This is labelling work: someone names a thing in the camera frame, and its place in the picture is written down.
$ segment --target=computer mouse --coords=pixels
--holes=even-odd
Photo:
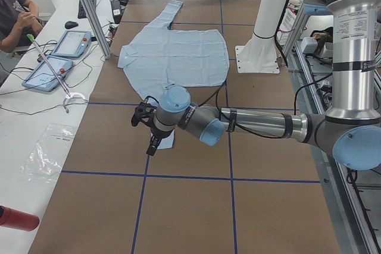
[[[74,22],[74,21],[68,21],[65,23],[65,28],[66,29],[71,29],[71,28],[74,28],[74,27],[77,27],[78,26],[78,23],[77,22]]]

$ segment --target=table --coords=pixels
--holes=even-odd
[[[65,31],[64,24],[68,20],[78,22],[79,26],[73,30],[91,30],[87,18],[77,19],[78,1],[64,0],[62,2],[36,38],[40,45],[49,40],[59,40]],[[102,26],[113,21],[109,0],[97,0],[96,12]],[[38,65],[37,57],[36,50],[28,52],[22,57],[17,67],[35,68]],[[93,68],[89,78],[70,90],[81,92],[86,96],[86,99],[89,99],[103,62],[102,52],[97,46],[86,59],[86,63]],[[89,67],[80,63],[68,73],[66,81],[69,85],[74,85],[84,79],[88,72]],[[23,78],[28,75],[22,72],[17,74]],[[21,80],[11,74],[0,88],[0,94],[21,89],[23,89]],[[0,95],[0,104],[6,109],[33,113],[62,104],[64,96],[65,93],[59,86],[48,94],[25,90]],[[42,218],[53,188],[43,184],[21,183],[17,180],[17,172],[48,124],[78,126],[85,109],[86,105],[72,105],[69,106],[69,114],[65,113],[63,107],[59,107],[33,116],[15,114],[0,109],[0,157],[2,164],[0,168],[0,205],[36,214],[40,219]],[[37,230],[26,232],[0,227],[1,252],[8,254],[27,253],[36,233]]]
[[[130,0],[111,50],[118,55],[168,1]],[[261,0],[180,1],[172,30],[219,29],[226,40],[219,105],[290,114],[287,68],[236,68],[235,46],[252,36]],[[102,68],[30,254],[340,253],[308,145],[232,133],[209,147],[176,130],[173,148],[147,156],[149,129],[130,123],[140,98],[117,62]],[[189,93],[198,104],[215,90]]]

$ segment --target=label sticker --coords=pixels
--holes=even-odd
[[[375,40],[380,40],[381,37],[381,24],[376,22],[374,25],[374,39]]]
[[[356,11],[335,17],[333,43],[368,38],[369,20],[369,11]]]
[[[365,61],[362,63],[363,68],[361,69],[362,72],[366,71],[373,71],[377,68],[377,62],[376,61]]]

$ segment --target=gray t-shirt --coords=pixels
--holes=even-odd
[[[0,0],[0,40],[5,39],[17,21],[20,12],[25,11],[23,4],[26,0]],[[17,46],[29,46],[30,41],[26,34],[32,33],[31,27],[23,29],[20,41]]]

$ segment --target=light blue joint cap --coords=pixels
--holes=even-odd
[[[160,107],[170,113],[184,111],[191,104],[191,95],[183,86],[172,85],[166,87],[159,100]]]
[[[214,119],[209,122],[204,131],[200,135],[200,141],[209,146],[214,146],[221,138],[225,131],[224,124],[218,120]]]
[[[332,15],[327,6],[323,5],[311,5],[304,3],[304,13],[306,15]]]
[[[360,126],[343,135],[333,145],[335,160],[353,170],[369,170],[381,164],[381,128]]]

